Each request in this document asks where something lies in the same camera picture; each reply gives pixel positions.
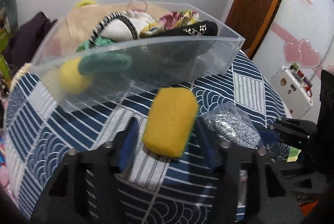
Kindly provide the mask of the silver steel wool bag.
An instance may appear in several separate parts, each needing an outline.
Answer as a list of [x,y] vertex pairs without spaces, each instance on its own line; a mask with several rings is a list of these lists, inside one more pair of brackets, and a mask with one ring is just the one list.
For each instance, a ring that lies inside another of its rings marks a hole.
[[220,141],[251,149],[264,146],[248,114],[232,103],[220,104],[214,110],[203,113],[201,117],[205,125],[217,133]]

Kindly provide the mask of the yellow felt ball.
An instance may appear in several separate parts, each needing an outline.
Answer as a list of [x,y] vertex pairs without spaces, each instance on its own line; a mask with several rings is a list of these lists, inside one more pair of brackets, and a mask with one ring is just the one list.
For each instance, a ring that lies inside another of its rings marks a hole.
[[70,95],[78,95],[92,83],[92,77],[86,77],[79,73],[81,57],[66,61],[60,68],[58,79],[61,87]]

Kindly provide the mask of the yellow sponge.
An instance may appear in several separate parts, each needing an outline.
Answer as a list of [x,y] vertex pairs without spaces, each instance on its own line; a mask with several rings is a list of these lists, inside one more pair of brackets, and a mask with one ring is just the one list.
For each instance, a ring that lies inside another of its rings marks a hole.
[[198,111],[199,105],[191,90],[160,89],[148,113],[143,144],[158,155],[182,157]]

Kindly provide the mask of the green knitted cloth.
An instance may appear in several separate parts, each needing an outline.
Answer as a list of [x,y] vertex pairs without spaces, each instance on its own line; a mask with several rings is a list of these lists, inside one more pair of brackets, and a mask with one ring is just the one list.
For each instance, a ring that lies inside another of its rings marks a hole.
[[[93,44],[89,40],[80,44],[76,52],[110,47],[115,45],[115,43],[117,42],[98,36]],[[92,76],[100,73],[120,73],[129,69],[132,62],[132,58],[123,51],[94,53],[81,58],[78,71],[82,76]]]

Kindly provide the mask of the white cloth piece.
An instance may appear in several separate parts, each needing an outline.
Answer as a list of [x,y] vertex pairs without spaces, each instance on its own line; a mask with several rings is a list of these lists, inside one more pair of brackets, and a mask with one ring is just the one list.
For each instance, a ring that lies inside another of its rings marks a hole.
[[[135,26],[137,33],[140,33],[144,27],[154,21],[151,15],[146,12],[128,10],[125,15]],[[133,40],[130,29],[121,20],[111,21],[100,33],[100,36],[115,42]]]

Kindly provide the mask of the black white fabric bag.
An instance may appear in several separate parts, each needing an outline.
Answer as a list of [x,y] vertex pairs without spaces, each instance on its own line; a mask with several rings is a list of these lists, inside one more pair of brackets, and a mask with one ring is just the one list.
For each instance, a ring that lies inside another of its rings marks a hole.
[[201,21],[196,24],[177,27],[174,29],[160,31],[156,33],[144,33],[139,34],[140,38],[151,37],[164,37],[164,36],[217,36],[218,26],[212,21]]

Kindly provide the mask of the floral fabric scrunchie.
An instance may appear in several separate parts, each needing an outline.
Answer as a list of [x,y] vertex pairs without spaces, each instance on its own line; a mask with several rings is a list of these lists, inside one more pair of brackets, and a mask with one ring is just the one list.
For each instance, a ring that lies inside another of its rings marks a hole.
[[199,13],[191,10],[170,12],[159,19],[150,22],[139,33],[140,38],[147,38],[175,28],[197,24]]

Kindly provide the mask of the white sticker covered case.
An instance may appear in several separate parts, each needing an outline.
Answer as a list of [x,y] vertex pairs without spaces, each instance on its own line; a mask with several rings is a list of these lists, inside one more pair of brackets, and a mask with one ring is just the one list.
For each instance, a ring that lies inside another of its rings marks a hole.
[[305,82],[299,70],[283,65],[270,80],[291,116],[301,119],[313,107],[314,101],[310,86]]

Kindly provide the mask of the blue white patterned tablecloth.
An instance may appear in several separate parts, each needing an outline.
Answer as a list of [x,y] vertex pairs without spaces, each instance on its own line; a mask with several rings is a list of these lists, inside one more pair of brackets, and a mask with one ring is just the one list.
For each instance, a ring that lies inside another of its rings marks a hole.
[[[290,116],[281,97],[243,52],[224,75],[183,86],[195,94],[200,113],[233,103],[260,127]],[[132,117],[144,129],[155,96],[155,91],[143,92],[68,113],[56,104],[38,76],[23,75],[10,95],[4,121],[6,164],[20,212],[26,218],[31,216],[69,149],[99,147],[122,131]],[[180,160],[158,156],[138,143],[133,165],[117,180],[129,223],[205,223],[217,186],[203,163],[195,135]]]

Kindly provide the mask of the clear plastic storage box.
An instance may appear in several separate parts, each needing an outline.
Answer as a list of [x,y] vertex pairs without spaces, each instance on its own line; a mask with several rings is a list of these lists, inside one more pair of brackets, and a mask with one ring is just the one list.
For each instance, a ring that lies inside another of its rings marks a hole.
[[[35,53],[30,70],[38,76],[47,92],[65,112],[79,111],[201,77],[225,74],[245,41],[230,27],[190,4],[132,1],[126,6],[128,9],[125,12],[146,12],[154,19],[170,12],[198,12],[200,21],[212,21],[217,24],[218,35],[139,38],[133,33],[133,25],[126,25],[133,40],[117,42],[110,47],[52,57],[48,43],[55,33],[56,23]],[[105,21],[105,17],[98,24],[106,26],[108,22]],[[93,39],[91,32],[87,40]],[[86,76],[92,77],[92,83],[78,95],[70,95],[61,87],[58,73],[66,61],[94,53],[118,51],[123,51],[132,58],[129,69],[120,73]]]

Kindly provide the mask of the dark purple clothing pile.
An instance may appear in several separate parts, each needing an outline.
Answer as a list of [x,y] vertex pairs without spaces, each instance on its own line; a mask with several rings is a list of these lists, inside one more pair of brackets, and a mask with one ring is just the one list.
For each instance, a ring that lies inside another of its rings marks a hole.
[[37,13],[10,39],[2,53],[5,61],[18,68],[30,62],[41,42],[57,21],[57,19],[51,21],[43,12]]

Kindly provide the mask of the beige plush blanket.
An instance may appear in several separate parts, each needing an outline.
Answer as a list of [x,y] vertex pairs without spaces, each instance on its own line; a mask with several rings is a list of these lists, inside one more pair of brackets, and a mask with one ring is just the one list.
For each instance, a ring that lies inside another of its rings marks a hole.
[[86,5],[73,9],[56,24],[55,33],[48,43],[51,56],[61,57],[74,53],[105,16],[127,9],[126,4]]

